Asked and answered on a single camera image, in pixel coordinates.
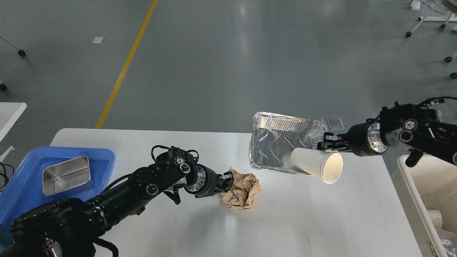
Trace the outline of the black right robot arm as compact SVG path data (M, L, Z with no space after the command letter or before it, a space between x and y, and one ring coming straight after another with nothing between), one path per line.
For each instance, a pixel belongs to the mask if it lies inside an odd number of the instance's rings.
M430 97L419 104L395 104L382 107L376 118L353 125L346 133L325 132L317 150L353 153L359 157L381 156L399 143L407 146L405 164L414 167L425 153L456 165L455 124L442 122L441 112L432 106L452 96Z

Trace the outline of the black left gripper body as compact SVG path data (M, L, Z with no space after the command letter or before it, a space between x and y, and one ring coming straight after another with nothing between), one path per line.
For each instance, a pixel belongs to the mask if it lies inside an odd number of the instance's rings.
M204 165L196 165L196 182L189 186L184 186L184 190L194 197L209 197L216 194L216 185L222 184L220 174Z

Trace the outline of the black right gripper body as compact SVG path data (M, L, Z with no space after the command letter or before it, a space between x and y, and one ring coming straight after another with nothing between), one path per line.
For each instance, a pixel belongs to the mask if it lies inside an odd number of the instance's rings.
M378 122L352 126L343 134L343 140L349 150L359 157L380 156L387 151L387 145L382 142L381 126Z

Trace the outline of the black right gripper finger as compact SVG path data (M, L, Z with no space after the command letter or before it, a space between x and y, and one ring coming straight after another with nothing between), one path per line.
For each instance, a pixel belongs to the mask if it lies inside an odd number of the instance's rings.
M317 150L352 153L347 143L318 143Z
M323 135L323 143L347 143L346 134L334 134L331 132L325 132Z

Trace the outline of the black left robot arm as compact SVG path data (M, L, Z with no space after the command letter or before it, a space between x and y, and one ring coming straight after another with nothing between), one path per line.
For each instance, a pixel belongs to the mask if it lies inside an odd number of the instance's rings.
M140 215L146 205L165 194L178 205L182 188L196 198L227 192L231 171L217 174L199 164L196 150L155 145L165 151L151 155L153 164L141 167L109 184L87 201L63 198L42 204L10 224L13 244L2 257L93 257L96 245L119 256L118 248L101 237L130 215Z

